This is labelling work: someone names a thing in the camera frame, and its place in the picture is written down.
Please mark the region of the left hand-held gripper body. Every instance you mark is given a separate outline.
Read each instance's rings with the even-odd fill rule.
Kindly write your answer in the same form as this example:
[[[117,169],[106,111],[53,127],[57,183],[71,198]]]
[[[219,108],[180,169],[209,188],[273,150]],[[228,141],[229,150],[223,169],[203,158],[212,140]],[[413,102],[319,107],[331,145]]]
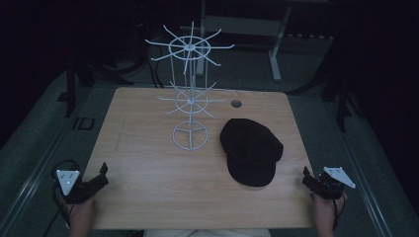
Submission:
[[[79,171],[56,170],[55,174],[67,203],[83,203],[95,194],[88,183],[81,180]]]

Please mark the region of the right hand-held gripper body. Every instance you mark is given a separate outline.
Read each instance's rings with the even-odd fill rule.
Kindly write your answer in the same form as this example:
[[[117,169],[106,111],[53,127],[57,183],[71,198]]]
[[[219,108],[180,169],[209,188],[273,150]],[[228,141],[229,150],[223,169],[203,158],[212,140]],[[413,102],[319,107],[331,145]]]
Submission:
[[[324,199],[339,199],[346,187],[354,189],[356,184],[342,167],[324,167],[311,191]]]

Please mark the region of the black cap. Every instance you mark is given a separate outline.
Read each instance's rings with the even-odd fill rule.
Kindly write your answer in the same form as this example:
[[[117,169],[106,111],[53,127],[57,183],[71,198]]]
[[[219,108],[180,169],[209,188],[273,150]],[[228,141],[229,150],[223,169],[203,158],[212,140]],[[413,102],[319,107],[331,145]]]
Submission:
[[[259,188],[273,181],[284,145],[266,126],[248,118],[232,118],[219,140],[228,172],[236,182]]]

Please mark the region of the person's right hand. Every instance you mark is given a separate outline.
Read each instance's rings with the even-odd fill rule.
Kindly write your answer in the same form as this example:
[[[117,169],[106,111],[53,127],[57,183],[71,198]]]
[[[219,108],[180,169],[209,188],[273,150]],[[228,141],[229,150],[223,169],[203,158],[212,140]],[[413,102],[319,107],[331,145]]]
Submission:
[[[313,195],[313,218],[315,225],[335,224],[345,208],[347,195],[342,194],[338,199],[324,199]]]

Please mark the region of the person's left hand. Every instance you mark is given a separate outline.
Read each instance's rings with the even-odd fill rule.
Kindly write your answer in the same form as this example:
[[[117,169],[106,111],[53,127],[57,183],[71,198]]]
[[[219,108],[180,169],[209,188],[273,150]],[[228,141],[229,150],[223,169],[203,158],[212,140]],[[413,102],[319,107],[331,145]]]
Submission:
[[[90,197],[82,203],[66,204],[66,214],[71,229],[89,229],[93,223],[95,198]]]

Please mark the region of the black floor socket plate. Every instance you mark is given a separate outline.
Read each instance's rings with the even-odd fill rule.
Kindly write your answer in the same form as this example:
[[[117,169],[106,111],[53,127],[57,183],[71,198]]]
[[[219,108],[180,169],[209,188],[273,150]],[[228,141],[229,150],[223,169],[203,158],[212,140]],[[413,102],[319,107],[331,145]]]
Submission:
[[[72,130],[92,130],[96,120],[94,118],[77,118],[72,125]]]

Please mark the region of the black metal stand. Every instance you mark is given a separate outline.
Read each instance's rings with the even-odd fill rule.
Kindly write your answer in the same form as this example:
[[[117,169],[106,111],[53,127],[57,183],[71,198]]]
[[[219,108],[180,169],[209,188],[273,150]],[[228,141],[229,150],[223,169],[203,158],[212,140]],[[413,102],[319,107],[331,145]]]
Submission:
[[[109,25],[103,21],[87,21],[75,27],[64,48],[66,91],[59,96],[59,100],[66,103],[67,118],[76,106],[76,78],[82,85],[91,87],[96,82],[93,73],[98,72],[106,81],[133,85],[124,75],[145,63],[143,39],[146,35],[145,21],[115,21]]]
[[[324,88],[320,93],[323,102],[332,102],[338,97],[336,122],[342,132],[346,131],[345,117],[351,115],[347,104],[359,116],[362,114],[349,96],[349,84],[353,72],[355,52],[350,42],[335,38],[322,59],[313,79],[287,92],[287,95],[300,95],[320,84]]]

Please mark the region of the white metal desk frame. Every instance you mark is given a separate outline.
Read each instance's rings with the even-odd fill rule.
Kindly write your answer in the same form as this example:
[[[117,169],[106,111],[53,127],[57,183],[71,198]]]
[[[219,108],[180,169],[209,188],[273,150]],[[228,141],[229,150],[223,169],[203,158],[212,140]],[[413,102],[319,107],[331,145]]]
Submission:
[[[189,19],[198,21],[198,36],[236,47],[264,48],[272,78],[283,77],[278,59],[280,46],[298,13],[308,15],[328,6],[330,0],[180,0]]]

